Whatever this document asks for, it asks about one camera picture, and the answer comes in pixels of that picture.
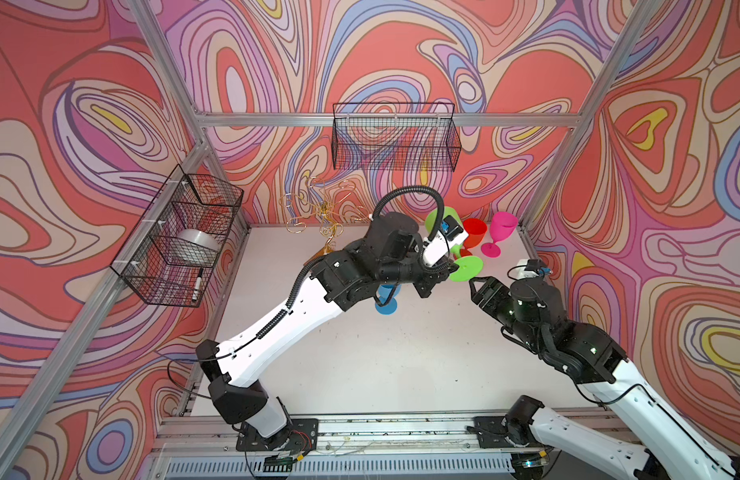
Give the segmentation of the green plastic wine glass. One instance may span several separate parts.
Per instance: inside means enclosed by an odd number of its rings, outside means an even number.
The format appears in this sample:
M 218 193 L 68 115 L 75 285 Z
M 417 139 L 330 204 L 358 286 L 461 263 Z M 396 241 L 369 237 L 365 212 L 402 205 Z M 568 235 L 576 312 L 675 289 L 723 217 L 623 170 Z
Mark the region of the green plastic wine glass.
M 426 217 L 425 224 L 427 222 L 427 218 L 433 212 L 436 213 L 436 219 L 437 219 L 438 210 L 435 209 L 434 211 L 432 211 Z M 457 212 L 453 208 L 451 208 L 451 207 L 445 207 L 441 221 L 439 223 L 437 223 L 435 221 L 435 224 L 437 226 L 440 225 L 440 223 L 442 222 L 442 220 L 443 220 L 443 218 L 444 218 L 444 216 L 446 214 L 456 215 L 460 219 L 460 216 L 457 214 Z M 445 258 L 448 258 L 449 260 L 452 260 L 457 265 L 457 271 L 455 273 L 451 274 L 450 277 L 449 277 L 449 279 L 452 280 L 452 281 L 454 281 L 454 282 L 468 282 L 472 278 L 477 277 L 482 272 L 482 270 L 484 268 L 484 261 L 481 258 L 479 258 L 477 256 L 474 256 L 474 255 L 463 256 L 463 257 L 457 258 L 456 257 L 456 252 L 451 252 Z

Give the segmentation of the blue plastic wine glass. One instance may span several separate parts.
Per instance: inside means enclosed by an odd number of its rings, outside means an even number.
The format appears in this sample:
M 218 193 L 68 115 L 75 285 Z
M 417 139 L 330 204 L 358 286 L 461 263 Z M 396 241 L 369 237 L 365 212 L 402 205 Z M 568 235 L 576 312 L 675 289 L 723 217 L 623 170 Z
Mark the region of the blue plastic wine glass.
M 375 308 L 382 315 L 392 315 L 398 309 L 396 296 L 399 293 L 398 284 L 381 285 L 376 293 Z

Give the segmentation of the red plastic wine glass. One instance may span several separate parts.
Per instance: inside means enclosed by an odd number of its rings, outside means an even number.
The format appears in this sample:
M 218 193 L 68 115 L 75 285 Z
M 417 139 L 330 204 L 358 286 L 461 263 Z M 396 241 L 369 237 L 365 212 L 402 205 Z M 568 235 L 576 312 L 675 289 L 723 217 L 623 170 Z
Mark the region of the red plastic wine glass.
M 478 218 L 468 218 L 464 220 L 463 227 L 465 232 L 468 234 L 468 237 L 456 253 L 457 258 L 469 256 L 471 254 L 471 250 L 482 243 L 488 231 L 487 224 Z

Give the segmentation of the pink plastic wine glass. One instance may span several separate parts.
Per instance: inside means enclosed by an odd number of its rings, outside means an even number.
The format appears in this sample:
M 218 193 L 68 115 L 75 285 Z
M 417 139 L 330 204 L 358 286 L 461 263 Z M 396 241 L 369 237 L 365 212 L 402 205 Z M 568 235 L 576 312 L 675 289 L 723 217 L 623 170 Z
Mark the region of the pink plastic wine glass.
M 516 230 L 519 219 L 509 212 L 496 212 L 489 225 L 490 241 L 481 245 L 481 252 L 488 258 L 498 258 L 502 254 L 500 242 L 507 240 Z

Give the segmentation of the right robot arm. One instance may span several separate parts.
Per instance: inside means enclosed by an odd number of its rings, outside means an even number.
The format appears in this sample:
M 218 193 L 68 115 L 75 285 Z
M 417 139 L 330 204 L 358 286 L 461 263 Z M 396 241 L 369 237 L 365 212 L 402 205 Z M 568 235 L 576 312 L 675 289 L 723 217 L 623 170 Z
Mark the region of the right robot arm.
M 740 479 L 740 456 L 706 440 L 648 383 L 603 329 L 569 319 L 559 290 L 543 277 L 505 285 L 469 282 L 471 300 L 497 320 L 505 339 L 568 377 L 587 402 L 611 410 L 638 438 L 616 440 L 528 395 L 497 427 L 472 429 L 515 447 L 550 446 L 615 479 Z

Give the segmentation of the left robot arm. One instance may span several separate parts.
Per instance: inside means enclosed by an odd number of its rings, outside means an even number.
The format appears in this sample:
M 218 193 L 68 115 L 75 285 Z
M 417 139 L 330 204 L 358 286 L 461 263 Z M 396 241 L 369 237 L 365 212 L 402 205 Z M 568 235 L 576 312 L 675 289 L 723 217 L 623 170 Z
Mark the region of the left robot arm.
M 422 236 L 418 223 L 400 212 L 385 212 L 392 200 L 422 194 L 436 204 L 435 222 Z M 268 451 L 295 451 L 304 439 L 283 403 L 260 382 L 262 373 L 286 350 L 356 304 L 385 304 L 378 291 L 410 284 L 420 298 L 455 271 L 450 251 L 464 237 L 459 224 L 444 226 L 442 195 L 428 186 L 407 186 L 383 196 L 366 234 L 346 247 L 307 261 L 286 299 L 242 333 L 222 342 L 204 340 L 196 363 L 209 381 L 209 398 L 224 421 L 240 434 L 258 435 Z

